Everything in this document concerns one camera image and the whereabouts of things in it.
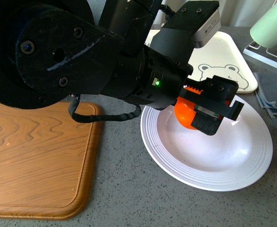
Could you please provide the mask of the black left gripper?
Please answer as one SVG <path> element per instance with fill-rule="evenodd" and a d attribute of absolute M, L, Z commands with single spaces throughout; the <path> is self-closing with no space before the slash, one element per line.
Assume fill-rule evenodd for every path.
<path fill-rule="evenodd" d="M 162 110 L 174 104 L 181 89 L 188 86 L 203 96 L 184 93 L 178 98 L 177 105 L 183 107 L 191 102 L 189 107 L 196 112 L 191 126 L 212 136 L 217 133 L 223 117 L 236 120 L 242 111 L 243 103 L 235 100 L 230 106 L 229 102 L 239 85 L 216 75 L 195 81 L 188 78 L 192 71 L 191 66 L 181 69 L 178 63 L 145 46 L 135 57 L 125 53 L 119 55 L 112 76 L 101 94 Z"/>

